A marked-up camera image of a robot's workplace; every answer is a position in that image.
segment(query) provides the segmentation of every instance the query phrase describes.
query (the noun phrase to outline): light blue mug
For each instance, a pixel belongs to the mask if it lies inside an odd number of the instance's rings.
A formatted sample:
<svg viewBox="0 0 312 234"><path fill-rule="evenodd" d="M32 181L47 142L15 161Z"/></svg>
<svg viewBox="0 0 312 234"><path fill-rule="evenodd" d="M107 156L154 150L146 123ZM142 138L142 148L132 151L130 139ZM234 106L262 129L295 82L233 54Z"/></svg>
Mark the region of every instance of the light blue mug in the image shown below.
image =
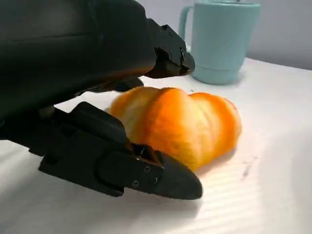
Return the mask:
<svg viewBox="0 0 312 234"><path fill-rule="evenodd" d="M192 76L208 84L229 84L238 79L260 4L197 0L180 15L179 35L185 40L187 15L194 9L191 54Z"/></svg>

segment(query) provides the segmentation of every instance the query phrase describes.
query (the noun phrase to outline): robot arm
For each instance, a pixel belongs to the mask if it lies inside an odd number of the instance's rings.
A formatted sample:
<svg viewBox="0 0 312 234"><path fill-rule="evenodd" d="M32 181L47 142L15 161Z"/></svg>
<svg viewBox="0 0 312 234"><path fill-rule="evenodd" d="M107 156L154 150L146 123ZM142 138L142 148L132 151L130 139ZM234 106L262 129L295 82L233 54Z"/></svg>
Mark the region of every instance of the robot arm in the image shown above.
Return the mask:
<svg viewBox="0 0 312 234"><path fill-rule="evenodd" d="M124 188L178 199L202 196L186 166L135 145L122 123L80 103L86 91L127 91L140 76L183 76L195 68L185 42L147 19L134 0L0 2L0 139L42 156L39 170L112 196Z"/></svg>

